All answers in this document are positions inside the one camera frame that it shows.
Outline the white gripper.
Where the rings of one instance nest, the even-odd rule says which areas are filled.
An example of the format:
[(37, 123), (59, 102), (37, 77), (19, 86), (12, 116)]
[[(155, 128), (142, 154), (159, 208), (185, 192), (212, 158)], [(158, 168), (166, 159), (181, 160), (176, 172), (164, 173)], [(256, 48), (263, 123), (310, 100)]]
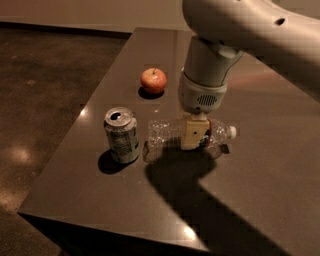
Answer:
[(184, 72), (181, 73), (178, 100), (182, 109), (191, 113), (182, 120), (182, 150), (193, 150), (200, 146), (201, 140), (210, 129), (206, 114), (220, 107), (226, 91), (226, 84), (207, 87), (193, 82)]

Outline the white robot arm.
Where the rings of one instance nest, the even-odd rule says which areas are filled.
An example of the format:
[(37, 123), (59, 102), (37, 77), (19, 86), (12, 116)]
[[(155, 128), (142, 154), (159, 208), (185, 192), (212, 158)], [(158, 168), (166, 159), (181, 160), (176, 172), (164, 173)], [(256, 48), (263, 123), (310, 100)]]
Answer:
[(228, 73), (244, 53), (257, 58), (299, 89), (320, 96), (320, 21), (287, 11), (271, 0), (183, 0), (194, 32), (178, 87), (183, 120), (181, 148), (193, 150), (236, 136), (207, 118), (219, 108)]

